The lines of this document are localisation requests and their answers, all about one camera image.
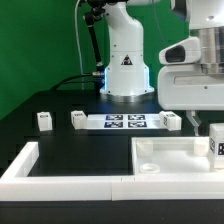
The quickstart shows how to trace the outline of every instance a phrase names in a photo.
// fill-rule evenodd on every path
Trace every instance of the warning label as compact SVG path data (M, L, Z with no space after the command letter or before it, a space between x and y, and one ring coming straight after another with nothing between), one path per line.
M128 55L125 56L121 65L133 65L130 57Z

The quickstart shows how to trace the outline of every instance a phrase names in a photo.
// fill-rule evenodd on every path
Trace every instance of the white cube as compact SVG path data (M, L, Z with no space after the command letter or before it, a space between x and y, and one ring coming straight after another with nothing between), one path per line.
M52 128L52 118L49 112L37 113L37 122L40 131L51 131Z
M181 130L182 119L172 111L161 111L159 117L161 128L167 128L169 131Z
M224 168L224 123L211 124L209 161L212 168Z
M87 117L83 111L72 111L71 121L75 129L86 129Z

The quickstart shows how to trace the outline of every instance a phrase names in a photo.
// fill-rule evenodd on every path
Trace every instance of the white border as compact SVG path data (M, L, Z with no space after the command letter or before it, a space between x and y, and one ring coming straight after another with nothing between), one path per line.
M0 179L0 201L224 199L222 172L27 177L38 156L38 143L28 142Z

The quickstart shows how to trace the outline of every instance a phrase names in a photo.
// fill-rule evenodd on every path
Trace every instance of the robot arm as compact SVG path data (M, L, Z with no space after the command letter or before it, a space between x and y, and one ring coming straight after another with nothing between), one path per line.
M110 36L110 63L104 70L101 97L119 102L134 102L154 92L149 85L149 68L143 60L143 27L130 17L127 5L149 5L160 0L87 0L93 20L105 16Z

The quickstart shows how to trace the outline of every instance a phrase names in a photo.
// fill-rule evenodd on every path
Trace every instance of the black cable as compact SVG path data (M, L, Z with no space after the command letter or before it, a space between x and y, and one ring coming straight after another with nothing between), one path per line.
M158 20L158 15L157 15L156 5L155 5L154 0L152 0L152 8L153 8L154 19L155 19L155 22L156 22L156 27L157 27L157 30L158 30L158 33L159 33L160 40L162 42L163 47L166 48L166 41L164 39L163 33L162 33L160 25L159 25L159 20Z
M58 87L60 87L60 86L62 86L62 85L67 85L67 84L80 84L80 83L94 83L94 82L93 82L93 81L62 82L62 83L59 83L59 84L53 86L54 88L52 87L51 90L57 90Z
M51 87L51 90L57 90L57 88L62 85L62 83L65 83L67 81L73 80L73 79L79 79L79 78L86 78L86 77L92 77L92 74L84 74L84 75L75 75L75 76L71 76L68 77L66 79L63 79L62 81L60 81L58 84L54 85Z

